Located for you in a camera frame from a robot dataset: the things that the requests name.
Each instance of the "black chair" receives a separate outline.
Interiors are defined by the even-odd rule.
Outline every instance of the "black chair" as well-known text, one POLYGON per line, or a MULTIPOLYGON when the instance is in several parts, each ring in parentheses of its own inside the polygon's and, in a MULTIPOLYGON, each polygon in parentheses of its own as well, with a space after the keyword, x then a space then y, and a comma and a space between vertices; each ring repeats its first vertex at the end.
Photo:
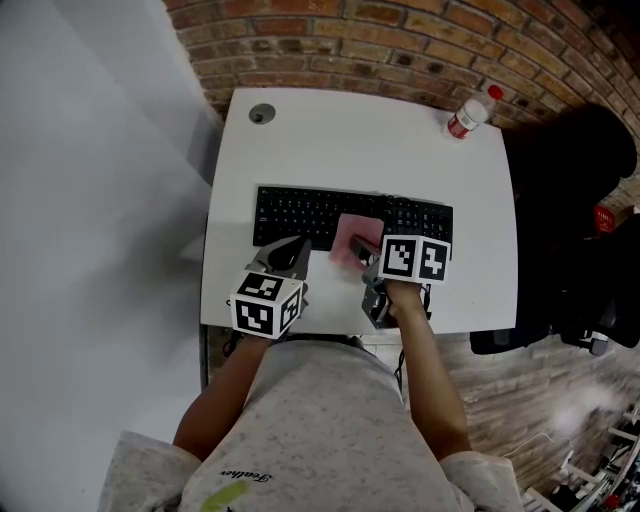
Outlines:
POLYGON ((588 105, 550 125, 505 132, 505 146, 518 229, 516 327, 471 333, 473 352, 505 352, 553 333, 594 354, 606 345, 590 333, 635 346, 640 319, 629 316, 637 303, 623 281, 639 271, 631 262, 622 274, 610 267, 621 268, 633 250, 638 221, 630 219, 608 238, 588 239, 595 234, 595 205, 636 166, 624 124, 588 105))

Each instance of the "pink cloth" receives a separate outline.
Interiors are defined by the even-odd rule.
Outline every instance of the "pink cloth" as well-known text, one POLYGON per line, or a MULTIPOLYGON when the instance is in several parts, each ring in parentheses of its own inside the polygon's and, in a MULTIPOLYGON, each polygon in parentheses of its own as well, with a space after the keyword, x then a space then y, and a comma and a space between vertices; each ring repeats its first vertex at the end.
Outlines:
POLYGON ((366 267, 351 252, 349 243, 353 235, 359 235, 371 244, 377 246, 382 238, 384 222, 380 219, 361 217, 343 213, 338 220, 338 230, 329 253, 329 261, 347 268, 364 272, 366 267))

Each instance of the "brick wall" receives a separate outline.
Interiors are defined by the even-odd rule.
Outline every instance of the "brick wall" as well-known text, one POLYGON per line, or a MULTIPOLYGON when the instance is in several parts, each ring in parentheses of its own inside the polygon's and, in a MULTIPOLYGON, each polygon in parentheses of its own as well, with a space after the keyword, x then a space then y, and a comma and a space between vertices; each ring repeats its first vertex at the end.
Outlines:
MULTIPOLYGON (((615 26, 573 0, 164 0, 209 102, 235 87, 314 87, 447 110, 505 91, 491 119, 542 123, 585 102, 614 111, 640 151, 640 79, 615 26)), ((640 203, 640 173, 607 198, 640 203)))

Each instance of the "hand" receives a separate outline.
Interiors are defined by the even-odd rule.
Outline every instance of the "hand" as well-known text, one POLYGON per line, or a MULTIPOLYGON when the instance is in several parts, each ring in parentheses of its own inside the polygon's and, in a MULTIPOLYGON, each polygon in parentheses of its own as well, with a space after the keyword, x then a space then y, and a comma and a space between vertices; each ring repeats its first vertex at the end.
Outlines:
POLYGON ((395 279, 385 279, 387 294, 391 300, 389 314, 397 318, 401 313, 411 311, 423 311, 422 300, 420 299, 420 285, 396 281, 395 279))

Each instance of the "red bottle cap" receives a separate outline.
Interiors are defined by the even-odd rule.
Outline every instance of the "red bottle cap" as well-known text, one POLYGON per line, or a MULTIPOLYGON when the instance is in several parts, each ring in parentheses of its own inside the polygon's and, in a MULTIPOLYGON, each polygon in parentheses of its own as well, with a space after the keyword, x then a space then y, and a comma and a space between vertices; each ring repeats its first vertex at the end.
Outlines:
POLYGON ((502 92, 502 89, 500 89, 500 87, 498 87, 497 85, 492 85, 491 87, 489 87, 488 93, 489 96, 491 96, 496 101, 501 100, 502 95, 504 94, 502 92))

